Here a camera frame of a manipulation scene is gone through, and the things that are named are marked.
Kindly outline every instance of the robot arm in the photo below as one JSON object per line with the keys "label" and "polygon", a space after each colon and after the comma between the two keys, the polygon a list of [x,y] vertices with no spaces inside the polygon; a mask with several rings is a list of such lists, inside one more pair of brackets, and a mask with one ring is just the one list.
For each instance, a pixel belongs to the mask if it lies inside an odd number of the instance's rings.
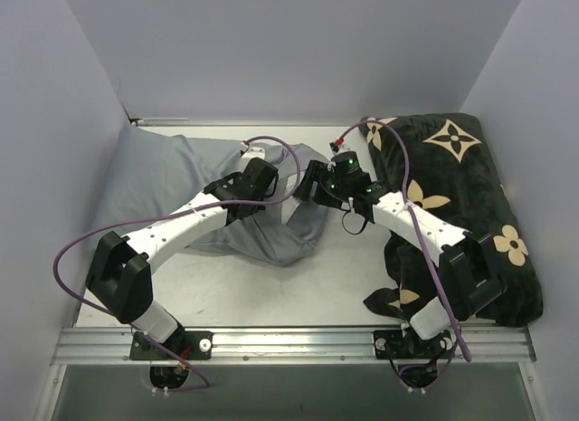
{"label": "robot arm", "polygon": [[[294,196],[352,210],[420,248],[407,209],[413,206],[422,238],[439,268],[441,285],[459,321],[465,321],[507,289],[507,282],[497,270],[496,251],[489,234],[471,233],[447,224],[411,202],[405,204],[401,192],[391,190],[385,182],[370,179],[353,151],[339,152],[329,165],[310,162]],[[451,322],[437,296],[411,317],[410,325],[422,340],[429,340],[446,330]]]}
{"label": "robot arm", "polygon": [[131,323],[171,351],[179,352],[183,327],[155,301],[151,275],[202,235],[261,210],[262,206],[232,205],[231,201],[263,200],[277,172],[263,159],[252,158],[242,173],[214,181],[174,214],[206,209],[156,222],[122,238],[115,232],[103,235],[90,265],[87,288],[120,323]]}

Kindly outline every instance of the gray fabric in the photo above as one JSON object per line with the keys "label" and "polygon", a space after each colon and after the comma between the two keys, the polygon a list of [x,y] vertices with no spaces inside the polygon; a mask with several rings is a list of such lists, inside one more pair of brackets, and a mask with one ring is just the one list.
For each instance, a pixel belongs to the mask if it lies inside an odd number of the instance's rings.
{"label": "gray fabric", "polygon": [[[280,173],[275,197],[286,193],[296,173],[291,154],[282,146],[260,144],[266,160]],[[327,162],[306,145],[292,146],[305,171],[311,159]],[[127,124],[101,195],[93,227],[123,220],[167,215],[190,200],[211,181],[238,170],[242,144],[235,140],[165,137]],[[241,253],[277,265],[288,265],[311,254],[327,219],[325,207],[311,203],[284,203],[297,208],[286,224],[281,205],[213,231],[191,244],[194,249],[223,254]],[[115,229],[135,231],[132,225]],[[92,239],[95,247],[98,239]]]}

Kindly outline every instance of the table surface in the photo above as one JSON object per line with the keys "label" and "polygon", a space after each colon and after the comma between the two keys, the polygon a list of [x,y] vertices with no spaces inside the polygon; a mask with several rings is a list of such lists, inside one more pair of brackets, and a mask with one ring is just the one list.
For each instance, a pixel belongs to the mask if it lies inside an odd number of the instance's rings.
{"label": "table surface", "polygon": [[[289,143],[306,143],[328,158],[328,142],[344,130],[289,126],[146,129],[167,136],[212,139],[272,135]],[[346,143],[357,152],[362,168],[375,178],[365,139],[353,131]],[[186,248],[153,276],[155,298],[185,326],[314,327],[399,322],[373,314],[362,303],[374,290],[395,286],[384,268],[388,231],[369,225],[361,235],[352,236],[344,231],[340,220],[341,213],[332,210],[317,251],[286,268],[243,255],[207,254]],[[86,296],[96,301],[89,292]],[[83,305],[77,326],[120,324]]]}

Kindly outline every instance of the metal rail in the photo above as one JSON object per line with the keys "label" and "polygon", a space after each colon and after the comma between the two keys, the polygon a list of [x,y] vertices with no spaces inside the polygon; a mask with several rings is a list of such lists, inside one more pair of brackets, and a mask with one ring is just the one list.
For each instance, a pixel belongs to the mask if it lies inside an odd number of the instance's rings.
{"label": "metal rail", "polygon": [[[214,334],[210,365],[245,363],[276,364],[367,364],[375,358],[373,331],[395,327],[319,328],[187,328]],[[463,329],[473,361],[532,362],[533,345],[527,328],[505,329],[470,325]],[[149,361],[128,358],[130,328],[70,328],[61,332],[53,365],[147,365]],[[456,361],[463,362],[460,354]],[[155,361],[171,365],[174,361]]]}

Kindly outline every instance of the four-petal flower print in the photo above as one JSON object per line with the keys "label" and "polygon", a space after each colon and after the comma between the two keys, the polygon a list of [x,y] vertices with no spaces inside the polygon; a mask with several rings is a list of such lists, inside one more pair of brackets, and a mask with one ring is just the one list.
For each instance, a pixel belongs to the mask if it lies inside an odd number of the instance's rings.
{"label": "four-petal flower print", "polygon": [[413,292],[412,290],[406,290],[405,288],[401,288],[400,300],[391,301],[388,304],[400,310],[401,305],[407,305],[408,303],[412,303],[413,301],[417,301],[418,299],[420,299],[420,296],[417,293]]}
{"label": "four-petal flower print", "polygon": [[517,230],[511,225],[503,226],[503,235],[495,235],[493,240],[498,252],[508,253],[508,260],[520,267],[525,264],[528,255],[527,245],[518,238]]}
{"label": "four-petal flower print", "polygon": [[446,196],[432,195],[424,197],[424,192],[420,185],[412,180],[408,186],[408,199],[424,210],[429,208],[438,208],[447,205],[451,200]]}
{"label": "four-petal flower print", "polygon": [[[384,127],[384,124],[388,125],[395,119],[396,118],[384,118],[383,120],[380,120],[383,124],[367,122],[368,134],[365,136],[366,141],[368,143],[372,142],[378,150],[382,149],[382,136],[380,135],[380,129]],[[371,121],[375,120],[375,118],[368,118],[367,120]]]}
{"label": "four-petal flower print", "polygon": [[464,153],[467,152],[470,147],[478,145],[481,142],[473,138],[451,120],[446,120],[441,130],[427,138],[424,143],[440,145],[447,149],[460,163]]}

